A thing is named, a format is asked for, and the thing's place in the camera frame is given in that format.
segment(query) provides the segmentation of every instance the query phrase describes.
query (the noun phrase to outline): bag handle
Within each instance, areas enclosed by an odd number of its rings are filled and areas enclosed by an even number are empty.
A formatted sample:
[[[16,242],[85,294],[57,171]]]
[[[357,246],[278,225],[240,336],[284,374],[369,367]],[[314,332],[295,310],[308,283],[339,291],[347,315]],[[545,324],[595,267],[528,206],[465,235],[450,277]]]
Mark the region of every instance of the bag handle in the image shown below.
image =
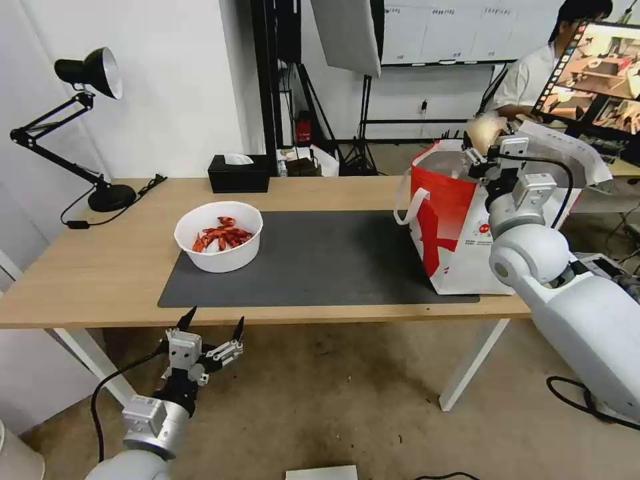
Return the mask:
[[[398,210],[400,208],[400,205],[402,205],[402,197],[405,192],[405,185],[407,184],[407,179],[409,178],[410,172],[411,168],[408,168],[404,176],[402,177],[402,180],[400,181],[398,193],[395,197],[395,208],[393,209],[393,217],[395,218],[395,221],[398,225],[406,225],[412,222],[412,220],[414,220],[418,215],[418,210],[420,210],[420,205],[422,205],[422,202],[425,199],[429,200],[429,197],[431,196],[431,194],[424,188],[418,188],[418,190],[416,190],[415,194],[413,195],[413,198],[411,199],[411,203],[409,204],[409,209],[407,210],[405,218],[400,218],[400,213],[398,212]]]

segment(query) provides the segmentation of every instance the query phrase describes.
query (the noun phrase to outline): man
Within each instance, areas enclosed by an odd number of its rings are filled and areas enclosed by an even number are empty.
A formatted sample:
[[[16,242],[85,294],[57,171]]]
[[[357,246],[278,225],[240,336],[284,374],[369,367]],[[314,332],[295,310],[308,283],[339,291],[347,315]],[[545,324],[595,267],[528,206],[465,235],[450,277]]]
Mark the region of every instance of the man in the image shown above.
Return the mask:
[[[582,20],[604,20],[613,9],[611,0],[565,0],[558,11],[549,44],[514,63],[496,90],[489,110],[510,120],[530,115],[558,59]]]

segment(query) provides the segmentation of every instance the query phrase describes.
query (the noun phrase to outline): lamp shade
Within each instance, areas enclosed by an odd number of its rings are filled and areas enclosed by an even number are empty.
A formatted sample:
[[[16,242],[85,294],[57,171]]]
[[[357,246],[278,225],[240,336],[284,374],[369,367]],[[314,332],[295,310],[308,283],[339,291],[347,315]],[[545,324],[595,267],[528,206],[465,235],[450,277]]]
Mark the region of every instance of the lamp shade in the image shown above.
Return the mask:
[[[82,61],[56,60],[53,69],[64,82],[91,85],[103,95],[116,100],[122,98],[122,78],[118,72],[118,64],[111,50],[106,47],[92,51]]]

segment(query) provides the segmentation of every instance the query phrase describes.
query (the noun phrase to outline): table leg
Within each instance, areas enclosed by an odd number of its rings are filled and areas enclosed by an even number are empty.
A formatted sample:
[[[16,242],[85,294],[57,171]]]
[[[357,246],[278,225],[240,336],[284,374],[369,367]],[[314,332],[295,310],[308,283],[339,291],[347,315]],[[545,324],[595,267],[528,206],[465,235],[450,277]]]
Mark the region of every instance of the table leg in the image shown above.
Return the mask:
[[[471,350],[458,364],[453,376],[440,394],[440,408],[443,411],[450,411],[453,408],[508,323],[509,319],[490,321],[480,330],[473,341]]]
[[[112,374],[117,369],[100,345],[85,329],[54,329],[60,339],[70,348],[99,380]],[[122,405],[131,400],[135,390],[122,375],[110,380],[106,387]]]

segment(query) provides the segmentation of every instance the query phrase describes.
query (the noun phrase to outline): hair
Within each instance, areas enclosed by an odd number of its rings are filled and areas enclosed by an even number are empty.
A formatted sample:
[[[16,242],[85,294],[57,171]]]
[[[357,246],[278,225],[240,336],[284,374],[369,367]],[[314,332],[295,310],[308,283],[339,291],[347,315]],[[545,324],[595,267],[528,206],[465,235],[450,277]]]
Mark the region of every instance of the hair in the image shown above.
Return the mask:
[[[558,20],[549,42],[554,41],[560,34],[562,22],[572,25],[579,20],[595,20],[601,15],[603,18],[607,18],[612,10],[613,2],[611,0],[565,0],[558,10]]]

